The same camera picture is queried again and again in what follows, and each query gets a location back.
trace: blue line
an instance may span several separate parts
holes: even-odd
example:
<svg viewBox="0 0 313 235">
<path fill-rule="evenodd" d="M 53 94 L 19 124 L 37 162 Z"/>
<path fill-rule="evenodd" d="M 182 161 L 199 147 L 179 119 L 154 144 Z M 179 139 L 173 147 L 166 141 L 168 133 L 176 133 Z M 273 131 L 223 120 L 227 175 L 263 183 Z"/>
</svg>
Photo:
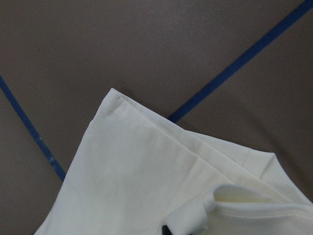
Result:
<svg viewBox="0 0 313 235">
<path fill-rule="evenodd" d="M 241 56 L 239 56 L 232 64 L 224 69 L 219 75 L 213 78 L 207 85 L 205 85 L 200 91 L 198 91 L 193 97 L 191 97 L 185 104 L 178 108 L 168 119 L 174 123 L 178 122 L 189 111 L 196 107 L 201 101 L 214 92 L 223 82 L 225 82 L 231 75 L 237 72 L 243 67 L 249 60 L 256 56 L 266 46 L 268 46 L 274 39 L 281 35 L 286 29 L 288 29 L 293 23 L 300 19 L 305 13 L 307 13 L 313 7 L 313 0 L 306 0 L 294 9 L 289 15 L 287 15 L 280 23 L 272 28 L 267 34 L 265 34 L 260 40 L 258 40 L 253 46 L 246 50 Z"/>
<path fill-rule="evenodd" d="M 64 181 L 65 179 L 65 172 L 61 168 L 60 164 L 57 162 L 57 160 L 54 159 L 52 156 L 52 153 L 50 149 L 45 145 L 43 140 L 41 139 L 39 133 L 31 123 L 31 121 L 28 119 L 27 115 L 13 96 L 12 92 L 10 91 L 9 87 L 6 85 L 4 82 L 4 79 L 0 75 L 0 87 L 3 90 L 5 96 L 8 98 L 10 101 L 12 107 L 14 108 L 15 112 L 19 115 L 21 121 L 24 123 L 24 126 L 28 129 L 29 133 L 31 134 L 32 138 L 38 145 L 38 147 L 41 149 L 45 157 L 47 158 L 48 162 L 54 169 L 54 171 L 58 174 L 59 178 Z"/>
</svg>

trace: white garment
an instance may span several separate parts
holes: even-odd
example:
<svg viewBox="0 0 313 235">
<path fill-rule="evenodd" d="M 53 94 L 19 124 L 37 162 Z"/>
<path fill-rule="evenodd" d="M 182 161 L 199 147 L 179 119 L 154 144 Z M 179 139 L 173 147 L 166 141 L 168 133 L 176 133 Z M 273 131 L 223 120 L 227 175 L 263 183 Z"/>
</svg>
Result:
<svg viewBox="0 0 313 235">
<path fill-rule="evenodd" d="M 35 235 L 308 235 L 312 224 L 275 154 L 186 131 L 111 89 Z"/>
</svg>

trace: blue tape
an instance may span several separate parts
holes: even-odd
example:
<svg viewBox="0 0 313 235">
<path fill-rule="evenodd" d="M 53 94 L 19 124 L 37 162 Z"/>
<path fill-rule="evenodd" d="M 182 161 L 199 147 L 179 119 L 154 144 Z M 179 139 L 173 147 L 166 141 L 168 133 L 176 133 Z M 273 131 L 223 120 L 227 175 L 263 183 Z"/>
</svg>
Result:
<svg viewBox="0 0 313 235">
<path fill-rule="evenodd" d="M 313 0 L 306 0 L 287 15 L 281 22 L 258 40 L 253 46 L 246 50 L 239 56 L 232 64 L 224 69 L 219 75 L 213 78 L 206 86 L 198 91 L 186 103 L 178 108 L 168 119 L 174 123 L 178 122 L 189 111 L 196 107 L 201 101 L 214 92 L 223 82 L 225 82 L 231 75 L 243 67 L 249 60 L 256 56 L 272 41 L 274 41 L 280 34 L 288 29 L 293 23 L 300 19 L 313 7 Z"/>
<path fill-rule="evenodd" d="M 31 123 L 31 121 L 28 119 L 27 115 L 13 96 L 12 92 L 10 91 L 9 87 L 4 82 L 4 79 L 0 75 L 0 87 L 3 90 L 5 96 L 10 101 L 12 107 L 14 108 L 15 112 L 19 115 L 21 121 L 24 123 L 24 126 L 28 129 L 29 133 L 31 134 L 32 138 L 38 145 L 38 147 L 41 149 L 45 157 L 47 158 L 48 162 L 54 169 L 54 171 L 58 174 L 59 178 L 64 181 L 65 179 L 65 172 L 63 171 L 62 167 L 58 163 L 57 160 L 54 159 L 52 156 L 52 153 L 50 149 L 45 145 L 43 140 L 41 139 L 39 133 Z"/>
</svg>

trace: floor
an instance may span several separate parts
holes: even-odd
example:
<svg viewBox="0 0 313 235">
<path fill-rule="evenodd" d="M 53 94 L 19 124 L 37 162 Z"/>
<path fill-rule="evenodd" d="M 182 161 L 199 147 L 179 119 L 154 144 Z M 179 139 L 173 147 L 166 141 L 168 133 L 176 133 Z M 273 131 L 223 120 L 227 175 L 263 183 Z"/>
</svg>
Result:
<svg viewBox="0 0 313 235">
<path fill-rule="evenodd" d="M 0 74 L 66 171 L 111 87 L 168 117 L 301 0 L 0 2 Z M 275 152 L 313 200 L 313 11 L 178 125 Z M 0 92 L 0 235 L 32 234 L 62 182 Z"/>
</svg>

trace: scuffed blue line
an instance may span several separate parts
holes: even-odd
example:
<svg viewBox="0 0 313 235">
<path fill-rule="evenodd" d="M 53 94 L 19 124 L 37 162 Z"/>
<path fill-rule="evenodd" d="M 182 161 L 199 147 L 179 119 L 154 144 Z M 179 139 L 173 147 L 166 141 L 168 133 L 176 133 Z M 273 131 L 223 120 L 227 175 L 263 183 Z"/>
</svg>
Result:
<svg viewBox="0 0 313 235">
<path fill-rule="evenodd" d="M 58 163 L 57 160 L 54 159 L 50 149 L 45 145 L 43 140 L 41 139 L 39 133 L 31 123 L 31 121 L 28 119 L 27 115 L 13 96 L 12 92 L 10 91 L 9 87 L 6 85 L 4 82 L 4 79 L 0 75 L 0 87 L 3 90 L 5 96 L 7 99 L 10 101 L 12 107 L 14 108 L 15 112 L 18 114 L 20 117 L 21 121 L 23 122 L 24 126 L 28 129 L 29 133 L 31 134 L 32 138 L 38 145 L 38 147 L 41 149 L 45 157 L 47 158 L 48 162 L 54 169 L 54 171 L 58 174 L 59 178 L 64 181 L 65 179 L 65 172 L 61 168 L 60 164 Z"/>
<path fill-rule="evenodd" d="M 313 0 L 306 0 L 294 9 L 289 15 L 287 15 L 281 22 L 279 22 L 274 28 L 272 28 L 267 34 L 265 34 L 260 40 L 258 40 L 253 46 L 246 50 L 241 56 L 239 56 L 232 64 L 224 69 L 219 75 L 213 78 L 206 86 L 198 91 L 193 97 L 191 97 L 186 103 L 178 108 L 168 119 L 174 123 L 178 122 L 189 111 L 196 107 L 201 101 L 214 92 L 223 82 L 225 82 L 231 75 L 237 72 L 248 61 L 274 41 L 279 35 L 281 35 L 286 29 L 288 29 L 293 23 L 300 19 L 305 13 L 307 13 L 313 7 Z"/>
</svg>

